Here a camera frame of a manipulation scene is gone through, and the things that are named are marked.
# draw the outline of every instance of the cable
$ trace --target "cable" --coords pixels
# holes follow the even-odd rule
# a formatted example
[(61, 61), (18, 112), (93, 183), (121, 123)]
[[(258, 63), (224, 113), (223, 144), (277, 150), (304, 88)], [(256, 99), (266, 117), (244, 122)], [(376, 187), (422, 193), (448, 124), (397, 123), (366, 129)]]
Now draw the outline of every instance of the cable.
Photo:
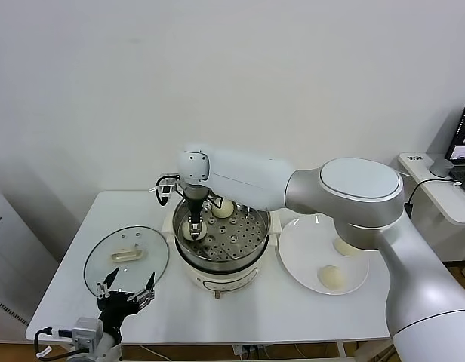
[(159, 183), (163, 179), (179, 179), (179, 176), (178, 175), (164, 175), (162, 177), (159, 177), (159, 179), (157, 180), (157, 182), (156, 182), (156, 186), (157, 186), (157, 188), (156, 188), (156, 197), (157, 197), (157, 201), (159, 202), (159, 204), (161, 206), (165, 206), (167, 204), (167, 201), (169, 200), (168, 196), (165, 196), (165, 197), (163, 197), (161, 199), (160, 195), (159, 195)]
[(307, 356), (305, 356), (303, 353), (301, 353), (301, 351), (300, 351), (300, 349), (298, 348), (298, 346), (296, 345), (296, 343), (294, 344), (294, 347), (296, 348), (297, 352), (298, 352), (299, 354), (301, 354), (301, 357), (303, 357), (303, 358), (305, 358), (305, 359), (307, 359), (307, 360), (309, 359)]
[(214, 200), (213, 200), (212, 198), (209, 198), (208, 200), (209, 200), (215, 207), (217, 207), (218, 209), (220, 209), (220, 208), (223, 206), (224, 198), (220, 198), (219, 206), (214, 202)]
[[(39, 337), (40, 334), (47, 334), (47, 335), (51, 336), (51, 334), (52, 334), (51, 327), (43, 328), (42, 330), (39, 330), (38, 332), (35, 333), (35, 340), (33, 341), (33, 345), (35, 347), (35, 353), (36, 354), (41, 353), (40, 350), (39, 350), (39, 344), (38, 344), (38, 337)], [(53, 356), (53, 357), (38, 357), (38, 356), (36, 356), (36, 357), (38, 357), (38, 359), (43, 361), (43, 362), (51, 362), (53, 360), (59, 360), (61, 358), (74, 356), (75, 354), (80, 354), (80, 353), (88, 353), (88, 348), (80, 348), (80, 349), (77, 349), (76, 351), (59, 354), (59, 355)]]
[(172, 362), (172, 359), (170, 359), (169, 357), (166, 357), (163, 354), (160, 354), (160, 353), (158, 353), (156, 351), (153, 351), (152, 349), (147, 348), (145, 345), (141, 345), (140, 347), (145, 349), (146, 351), (152, 353), (152, 354), (155, 354), (157, 357), (164, 358), (165, 360), (169, 360), (170, 362)]
[(439, 181), (440, 183), (442, 182), (448, 182), (448, 183), (453, 183), (455, 180), (453, 179), (425, 179), (424, 181), (420, 181), (415, 187), (414, 191), (412, 191), (410, 198), (408, 198), (408, 201), (404, 204), (404, 209), (405, 212), (407, 213), (409, 219), (412, 217), (412, 210), (414, 209), (414, 205), (412, 204), (412, 198), (414, 197), (415, 192), (417, 189), (424, 183), (429, 183), (431, 181)]
[(264, 350), (264, 354), (266, 355), (266, 357), (268, 358), (268, 360), (270, 360), (271, 357), (269, 356), (268, 351), (266, 350), (266, 345), (263, 345), (263, 350)]
[(447, 182), (450, 182), (450, 183), (454, 182), (453, 179), (425, 179), (424, 181), (419, 182), (419, 183), (415, 186), (414, 191), (411, 193), (411, 197), (408, 198), (408, 204), (411, 203), (412, 198), (414, 197), (414, 194), (415, 194), (415, 192), (417, 191), (417, 189), (420, 187), (420, 185), (422, 185), (423, 183), (428, 183), (428, 182), (430, 182), (430, 181), (439, 181), (440, 183), (441, 183), (441, 182), (446, 182), (446, 181), (447, 181)]

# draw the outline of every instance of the white wall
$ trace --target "white wall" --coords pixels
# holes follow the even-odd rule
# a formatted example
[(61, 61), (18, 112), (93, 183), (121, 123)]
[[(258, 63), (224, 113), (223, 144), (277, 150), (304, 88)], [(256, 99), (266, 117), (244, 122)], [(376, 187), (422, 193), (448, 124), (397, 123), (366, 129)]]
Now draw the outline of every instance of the white wall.
[(463, 103), (465, 0), (0, 1), (0, 187), (55, 256), (187, 141), (390, 162)]

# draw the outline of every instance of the white plate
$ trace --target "white plate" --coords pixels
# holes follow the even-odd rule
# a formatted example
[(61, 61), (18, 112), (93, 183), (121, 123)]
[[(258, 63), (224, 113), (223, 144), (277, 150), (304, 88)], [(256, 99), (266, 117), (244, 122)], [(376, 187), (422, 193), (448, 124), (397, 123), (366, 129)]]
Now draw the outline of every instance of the white plate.
[[(326, 215), (308, 215), (292, 220), (279, 236), (279, 255), (286, 269), (307, 288), (339, 296), (357, 290), (368, 275), (368, 253), (355, 256), (338, 253), (333, 242), (338, 237), (333, 219)], [(340, 268), (345, 287), (332, 290), (318, 279), (318, 270), (327, 265)]]

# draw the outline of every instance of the floor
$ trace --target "floor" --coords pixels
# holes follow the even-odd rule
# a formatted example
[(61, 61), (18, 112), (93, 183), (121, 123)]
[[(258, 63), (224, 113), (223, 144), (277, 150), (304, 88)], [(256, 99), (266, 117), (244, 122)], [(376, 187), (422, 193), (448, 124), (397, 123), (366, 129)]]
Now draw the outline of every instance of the floor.
[[(449, 266), (448, 270), (465, 288), (465, 277), (461, 274), (460, 266)], [(361, 345), (362, 342), (345, 343), (346, 353), (349, 357)], [(184, 345), (184, 346), (149, 346), (154, 351), (167, 356), (172, 360), (239, 360), (233, 354), (231, 345)], [(63, 353), (59, 347), (47, 357)], [(301, 345), (270, 345), (266, 348), (267, 356), (263, 349), (259, 350), (259, 356), (252, 348), (249, 359), (298, 359), (298, 358), (320, 358), (338, 357), (337, 347), (334, 343), (314, 343)], [(123, 360), (162, 360), (160, 357), (146, 351), (140, 346), (126, 345), (122, 351)], [(384, 351), (372, 362), (399, 362), (400, 359), (395, 351)], [(36, 361), (32, 345), (6, 345), (0, 344), (0, 362), (34, 362)]]

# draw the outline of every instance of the white cabinet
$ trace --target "white cabinet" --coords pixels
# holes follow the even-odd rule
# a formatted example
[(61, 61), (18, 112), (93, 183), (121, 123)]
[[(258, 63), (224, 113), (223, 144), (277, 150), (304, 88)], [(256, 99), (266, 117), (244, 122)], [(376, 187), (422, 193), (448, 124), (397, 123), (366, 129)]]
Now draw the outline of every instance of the white cabinet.
[(26, 340), (58, 263), (0, 194), (0, 342)]

